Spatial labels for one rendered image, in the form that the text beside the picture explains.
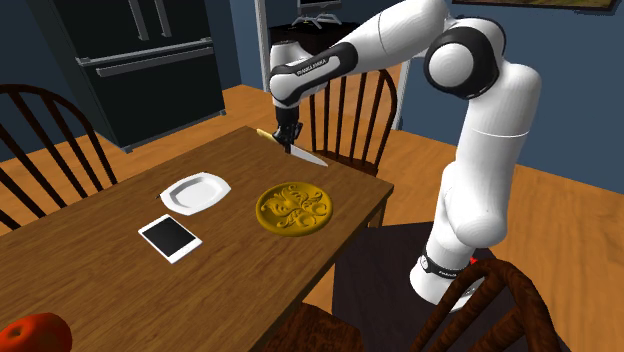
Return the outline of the kitchen knife with yellow handle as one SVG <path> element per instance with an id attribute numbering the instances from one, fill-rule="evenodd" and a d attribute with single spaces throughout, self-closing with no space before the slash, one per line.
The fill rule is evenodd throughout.
<path id="1" fill-rule="evenodd" d="M 295 156 L 297 158 L 300 158 L 302 160 L 320 165 L 320 166 L 324 166 L 327 167 L 328 164 L 323 161 L 322 159 L 318 158 L 317 156 L 295 146 L 294 144 L 288 144 L 288 143 L 281 143 L 279 142 L 272 134 L 262 130 L 262 129 L 257 129 L 256 130 L 257 134 L 265 139 L 268 139 L 271 142 L 275 142 L 277 144 L 280 144 L 283 148 L 284 151 L 292 156 Z"/>

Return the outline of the dark wooden spindle chair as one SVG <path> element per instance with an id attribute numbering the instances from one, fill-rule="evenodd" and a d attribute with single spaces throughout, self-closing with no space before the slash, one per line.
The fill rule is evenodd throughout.
<path id="1" fill-rule="evenodd" d="M 555 331 L 544 327 L 552 322 L 550 313 L 537 315 L 529 301 L 518 313 L 522 320 L 529 311 L 523 334 L 509 329 L 511 311 L 526 288 L 546 307 L 526 275 L 504 260 L 483 257 L 476 265 L 471 278 L 488 273 L 499 280 L 486 286 L 484 296 L 490 301 L 479 305 L 480 313 L 468 303 L 468 313 L 453 311 L 437 319 L 420 349 L 413 343 L 438 308 L 412 292 L 406 280 L 392 278 L 383 288 L 380 269 L 357 274 L 347 261 L 337 269 L 337 314 L 303 303 L 260 352 L 472 352 L 473 347 L 477 352 L 571 352 Z"/>
<path id="2" fill-rule="evenodd" d="M 42 101 L 47 111 L 55 121 L 60 132 L 68 142 L 69 147 L 77 158 L 79 164 L 81 165 L 97 191 L 102 191 L 104 189 L 104 186 L 98 178 L 93 166 L 87 159 L 83 149 L 78 144 L 77 138 L 71 132 L 70 127 L 66 122 L 66 119 L 63 117 L 62 113 L 59 110 L 60 107 L 64 107 L 66 110 L 68 110 L 85 130 L 86 135 L 98 157 L 101 166 L 103 167 L 103 170 L 108 177 L 109 182 L 113 185 L 116 185 L 118 183 L 118 179 L 113 171 L 113 168 L 111 167 L 111 164 L 102 148 L 101 143 L 99 142 L 99 139 L 96 137 L 94 127 L 87 119 L 85 114 L 75 104 L 71 103 L 69 100 L 60 96 L 59 94 L 41 87 L 27 84 L 0 84 L 0 95 L 6 95 L 11 99 L 15 107 L 21 113 L 22 117 L 31 127 L 39 140 L 43 143 L 44 149 L 48 151 L 52 159 L 55 161 L 56 165 L 59 167 L 60 171 L 64 174 L 64 176 L 67 178 L 69 183 L 73 186 L 73 188 L 81 198 L 87 198 L 88 193 L 86 192 L 80 181 L 77 179 L 75 173 L 72 171 L 65 158 L 61 155 L 56 145 L 52 142 L 51 138 L 48 136 L 41 123 L 35 117 L 34 113 L 23 98 L 24 94 L 36 96 Z M 34 164 L 34 162 L 22 149 L 22 147 L 18 145 L 17 141 L 12 137 L 9 131 L 2 124 L 0 124 L 0 141 L 3 142 L 4 145 L 13 153 L 16 159 L 47 193 L 51 200 L 56 203 L 59 208 L 65 208 L 67 206 L 65 200 L 52 186 L 49 180 L 43 175 L 39 168 Z"/>
<path id="3" fill-rule="evenodd" d="M 334 79 L 309 98 L 311 149 L 376 176 L 397 109 L 387 69 Z"/>

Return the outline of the yellow ornate round plate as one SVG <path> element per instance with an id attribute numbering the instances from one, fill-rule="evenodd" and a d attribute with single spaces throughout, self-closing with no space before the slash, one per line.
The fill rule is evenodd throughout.
<path id="1" fill-rule="evenodd" d="M 333 202 L 318 186 L 287 182 L 265 191 L 257 201 L 255 212 L 266 230 L 283 237 L 302 237 L 329 223 Z"/>

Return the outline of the white square plate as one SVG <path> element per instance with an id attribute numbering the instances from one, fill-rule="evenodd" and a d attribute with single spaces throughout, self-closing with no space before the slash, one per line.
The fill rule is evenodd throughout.
<path id="1" fill-rule="evenodd" d="M 230 190 L 230 185 L 219 176 L 199 172 L 178 180 L 159 198 L 169 210 L 190 216 L 217 204 Z"/>

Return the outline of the black refrigerator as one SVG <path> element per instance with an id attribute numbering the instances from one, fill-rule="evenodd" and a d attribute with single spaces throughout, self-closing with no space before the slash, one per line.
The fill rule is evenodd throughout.
<path id="1" fill-rule="evenodd" d="M 204 0 L 26 0 L 94 130 L 124 152 L 225 112 Z"/>

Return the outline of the white tablet with black screen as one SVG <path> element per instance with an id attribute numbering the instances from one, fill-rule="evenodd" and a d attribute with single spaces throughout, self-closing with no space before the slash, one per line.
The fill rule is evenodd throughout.
<path id="1" fill-rule="evenodd" d="M 170 264 L 175 264 L 203 243 L 169 214 L 143 226 L 138 233 Z"/>

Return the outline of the brown wooden dining table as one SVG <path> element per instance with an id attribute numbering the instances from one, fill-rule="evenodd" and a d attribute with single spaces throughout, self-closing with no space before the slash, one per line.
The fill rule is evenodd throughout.
<path id="1" fill-rule="evenodd" d="M 179 222 L 201 241 L 169 263 L 140 235 L 166 213 L 157 194 L 208 172 L 229 193 Z M 259 197 L 300 181 L 334 205 L 320 231 L 285 238 L 257 221 Z M 0 237 L 0 328 L 52 312 L 72 352 L 249 352 L 384 206 L 390 183 L 335 162 L 319 166 L 239 128 Z"/>

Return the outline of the dark robot stand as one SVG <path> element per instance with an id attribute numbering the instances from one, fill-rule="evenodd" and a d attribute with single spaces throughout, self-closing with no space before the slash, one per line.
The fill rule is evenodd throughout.
<path id="1" fill-rule="evenodd" d="M 427 243 L 430 222 L 365 228 L 335 265 L 333 314 L 358 328 L 366 352 L 409 352 L 436 306 L 412 288 L 411 269 Z M 448 352 L 468 352 L 516 306 L 526 334 L 504 352 L 571 352 L 554 331 L 545 303 L 517 273 L 461 333 Z"/>

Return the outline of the red apple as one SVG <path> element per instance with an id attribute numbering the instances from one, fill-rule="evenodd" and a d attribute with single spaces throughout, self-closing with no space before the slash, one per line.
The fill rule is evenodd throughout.
<path id="1" fill-rule="evenodd" d="M 0 352 L 70 352 L 69 325 L 58 315 L 28 315 L 0 331 Z"/>

